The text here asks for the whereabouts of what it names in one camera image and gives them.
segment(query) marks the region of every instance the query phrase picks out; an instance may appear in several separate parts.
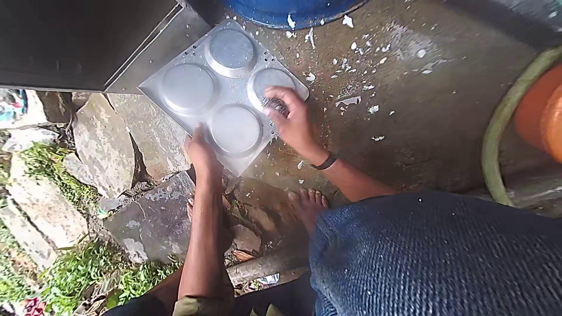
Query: toe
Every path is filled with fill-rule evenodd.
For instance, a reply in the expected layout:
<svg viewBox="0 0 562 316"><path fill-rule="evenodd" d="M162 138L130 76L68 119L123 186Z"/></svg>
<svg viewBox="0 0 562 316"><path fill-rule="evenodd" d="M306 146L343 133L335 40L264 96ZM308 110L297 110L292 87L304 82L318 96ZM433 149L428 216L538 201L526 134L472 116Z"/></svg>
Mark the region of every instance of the toe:
<svg viewBox="0 0 562 316"><path fill-rule="evenodd" d="M328 207L328 199L322 195L322 205L324 205L324 207Z"/></svg>
<svg viewBox="0 0 562 316"><path fill-rule="evenodd" d="M318 205L322 204L322 193L320 193L320 191L318 190L316 190L315 200L316 200L316 204Z"/></svg>
<svg viewBox="0 0 562 316"><path fill-rule="evenodd" d="M302 200L302 201L306 201L306 200L309 199L309 191L308 191L307 189L305 189L305 188L301 188L301 189L298 191L298 194L301 196L301 200Z"/></svg>
<svg viewBox="0 0 562 316"><path fill-rule="evenodd" d="M293 191L290 191L289 194L287 194L287 196L289 197L289 201L291 201L291 203L295 208L301 207L302 202L298 194L294 193Z"/></svg>
<svg viewBox="0 0 562 316"><path fill-rule="evenodd" d="M316 193L312 188L309 189L309 199L312 203L316 202Z"/></svg>

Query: green grass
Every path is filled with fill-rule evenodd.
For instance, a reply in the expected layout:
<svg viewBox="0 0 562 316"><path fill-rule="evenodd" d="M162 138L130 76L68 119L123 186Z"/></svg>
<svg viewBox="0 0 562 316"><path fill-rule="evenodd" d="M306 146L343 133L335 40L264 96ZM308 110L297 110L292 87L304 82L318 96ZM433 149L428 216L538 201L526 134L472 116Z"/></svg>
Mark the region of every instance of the green grass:
<svg viewBox="0 0 562 316"><path fill-rule="evenodd" d="M118 270L121 274L115 303L121 305L145 294L180 267L178 262L134 265L124 256L121 250L100 241L65 251L41 276L47 284L41 295L47 302L47 310L53 309L57 314L72 313L87 287L100 284Z"/></svg>
<svg viewBox="0 0 562 316"><path fill-rule="evenodd" d="M53 181L65 199L79 212L87 215L88 208L97 202L99 194L96 188L76 180L66 171L62 160L71 153L72 150L55 145L35 143L32 148L22 151L20 155L28 167L27 174Z"/></svg>
<svg viewBox="0 0 562 316"><path fill-rule="evenodd" d="M32 262L0 220L0 305L22 301L34 293L26 280L28 277L34 279L36 275L25 268L16 270L12 255L22 256Z"/></svg>
<svg viewBox="0 0 562 316"><path fill-rule="evenodd" d="M55 145L36 143L20 155L29 175L53 181L62 195L79 212L87 215L99 195L94 187L79 182L66 171L62 160L70 153L71 150ZM2 177L7 179L7 175L0 173L0 182ZM4 225L0 226L0 249L2 245L4 249L21 249ZM2 250L0 254L0 303L15 303L36 295L25 283L26 276L15 271L11 261L6 260L9 259L8 253ZM55 310L61 315L71 314L78 307L86 288L100 284L113 272L120 271L118 289L111 305L124 304L146 293L180 266L177 261L168 265L157 262L135 265L121 249L107 242L82 242L62 250L53 266L39 276L39 281L44 284L40 295L47 302L48 310Z"/></svg>

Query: blue jeans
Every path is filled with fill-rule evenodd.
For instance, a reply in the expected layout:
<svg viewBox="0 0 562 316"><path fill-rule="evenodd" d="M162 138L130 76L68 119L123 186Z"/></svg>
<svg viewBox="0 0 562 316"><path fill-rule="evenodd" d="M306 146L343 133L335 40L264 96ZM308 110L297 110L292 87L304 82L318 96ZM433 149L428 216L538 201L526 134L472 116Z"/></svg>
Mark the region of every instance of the blue jeans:
<svg viewBox="0 0 562 316"><path fill-rule="evenodd" d="M316 315L562 314L557 220L442 192L369 198L318 218Z"/></svg>

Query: concrete floor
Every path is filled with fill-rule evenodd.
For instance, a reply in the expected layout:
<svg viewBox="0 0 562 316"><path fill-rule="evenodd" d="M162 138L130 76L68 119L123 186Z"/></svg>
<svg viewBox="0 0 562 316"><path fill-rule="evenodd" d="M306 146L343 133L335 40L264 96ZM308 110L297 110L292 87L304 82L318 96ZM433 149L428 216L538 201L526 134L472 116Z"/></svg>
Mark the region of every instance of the concrete floor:
<svg viewBox="0 0 562 316"><path fill-rule="evenodd" d="M211 4L194 6L211 22L234 16L218 15ZM483 133L496 105L537 52L436 1L370 1L349 16L354 28L340 19L296 31L291 38L285 31L238 21L309 86L307 104L317 118L319 139L338 156L400 189L463 192L482 186ZM362 54L351 50L354 42ZM349 71L342 69L344 58ZM310 73L312 82L306 80ZM365 91L370 85L375 88ZM362 99L358 105L335 106L356 96ZM375 105L379 111L369 114ZM380 136L384 139L372 139ZM300 161L277 139L244 176L281 189L320 188L337 204L345 201L320 172L306 164L297 169ZM508 128L501 147L504 174L549 161Z"/></svg>

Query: wrist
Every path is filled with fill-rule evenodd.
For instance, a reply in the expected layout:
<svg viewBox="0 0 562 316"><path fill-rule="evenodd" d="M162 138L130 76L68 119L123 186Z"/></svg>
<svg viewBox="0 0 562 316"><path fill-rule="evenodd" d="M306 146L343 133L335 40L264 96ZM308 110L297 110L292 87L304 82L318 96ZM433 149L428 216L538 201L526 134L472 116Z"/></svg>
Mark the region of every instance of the wrist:
<svg viewBox="0 0 562 316"><path fill-rule="evenodd" d="M322 146L316 143L308 146L306 150L299 152L299 154L315 166L321 165L330 156L330 152L327 149L322 148Z"/></svg>

